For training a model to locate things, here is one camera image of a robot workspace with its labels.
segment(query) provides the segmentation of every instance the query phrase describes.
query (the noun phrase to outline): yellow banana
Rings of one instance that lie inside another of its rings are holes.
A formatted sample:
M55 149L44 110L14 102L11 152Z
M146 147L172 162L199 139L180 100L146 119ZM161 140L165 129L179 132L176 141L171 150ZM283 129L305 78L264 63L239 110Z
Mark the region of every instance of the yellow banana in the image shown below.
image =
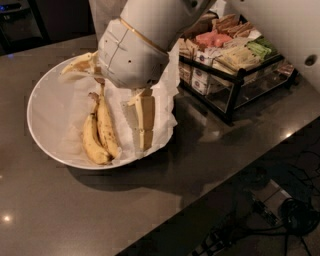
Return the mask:
M99 138L102 146L114 158L116 158L119 153L119 150L118 150L119 145L115 135L109 107L104 97L104 82L101 82L101 81L98 81L98 82L101 85L101 91L99 95L99 103L98 103L98 109L97 109L98 134L99 134Z
M83 125L83 148L87 156L96 164L108 164L112 156L101 146L97 136L96 113L91 113Z

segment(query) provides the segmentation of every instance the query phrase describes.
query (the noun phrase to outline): white plate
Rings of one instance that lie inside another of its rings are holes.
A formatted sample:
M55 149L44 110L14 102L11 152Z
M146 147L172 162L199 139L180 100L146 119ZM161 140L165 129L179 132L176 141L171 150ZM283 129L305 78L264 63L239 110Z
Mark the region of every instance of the white plate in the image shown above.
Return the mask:
M87 102L89 102L87 97L88 88L89 90L91 90L90 88L92 87L94 89L98 84L95 83L93 78L81 79L80 85L60 83L58 80L60 72L72 59L52 68L40 79L31 93L27 108L27 122L34 141L53 159L81 169L111 169L126 165L141 158L141 155L137 156L136 152L131 152L131 129L127 125L123 113L119 112L119 114L116 115L116 130L121 134L126 134L126 136L123 136L123 139L122 136L120 136L120 144L123 149L122 157L114 161L111 165L103 166L94 164L88 159L82 149L79 134L81 133L85 117L87 113L90 112L90 105L87 104ZM178 93L176 87L179 83L179 74L177 72L177 62L172 61L172 63L168 65L159 84L155 86L155 144L150 150L145 152L143 156L149 155L165 146L172 136L173 127L176 125L175 118L171 112L173 109L173 96ZM88 86L84 89L80 88L81 86L83 87L83 85ZM110 88L110 92L106 93L106 99L107 101L113 101L109 102L112 103L109 104L111 108L113 105L120 106L120 102L117 101L130 97L129 90L124 91L124 89L117 89L112 84L109 87L108 84L106 84L106 88ZM111 111L115 113L119 110L111 109Z

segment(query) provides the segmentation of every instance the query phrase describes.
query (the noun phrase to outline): dark floor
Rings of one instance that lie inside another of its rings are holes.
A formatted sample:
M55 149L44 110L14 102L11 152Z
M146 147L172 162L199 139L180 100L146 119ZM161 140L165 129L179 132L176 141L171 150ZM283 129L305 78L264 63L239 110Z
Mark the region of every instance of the dark floor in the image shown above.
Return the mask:
M120 255L320 255L319 131L320 118Z

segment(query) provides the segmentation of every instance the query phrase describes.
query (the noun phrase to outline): gray table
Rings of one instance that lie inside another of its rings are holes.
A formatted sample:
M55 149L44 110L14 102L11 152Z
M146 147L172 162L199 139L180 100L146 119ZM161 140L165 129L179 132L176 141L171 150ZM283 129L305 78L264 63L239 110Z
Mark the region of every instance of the gray table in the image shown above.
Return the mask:
M89 36L0 57L1 255L114 255L320 115L306 82L237 111L231 127L181 90L165 148L109 171L64 166L32 140L28 98L50 68L96 45Z

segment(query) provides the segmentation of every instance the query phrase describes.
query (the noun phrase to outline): food wrapper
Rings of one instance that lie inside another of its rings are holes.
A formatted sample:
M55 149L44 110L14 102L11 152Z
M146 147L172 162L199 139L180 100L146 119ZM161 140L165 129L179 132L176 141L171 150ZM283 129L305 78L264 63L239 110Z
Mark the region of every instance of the food wrapper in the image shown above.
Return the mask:
M150 155L165 146L173 134L173 127L177 124L172 114L174 106L173 97L178 93L177 86L179 78L179 45L176 44L169 53L170 63L166 67L158 84L152 87L155 97L155 123L152 147L141 152L134 140L133 131L129 127L128 117L123 111L123 106L132 96L130 89L120 89L115 87L109 80L105 81L105 98L110 108L114 122L115 132L120 144L120 154L112 161L110 166L113 168L121 166L137 159ZM100 84L93 78L85 77L73 84L62 84L60 86L73 86L73 97L67 111L67 128L58 143L56 155L63 155L71 163L77 165L94 166L82 148L82 127L87 115L92 111L94 102L88 97L89 92L100 91Z

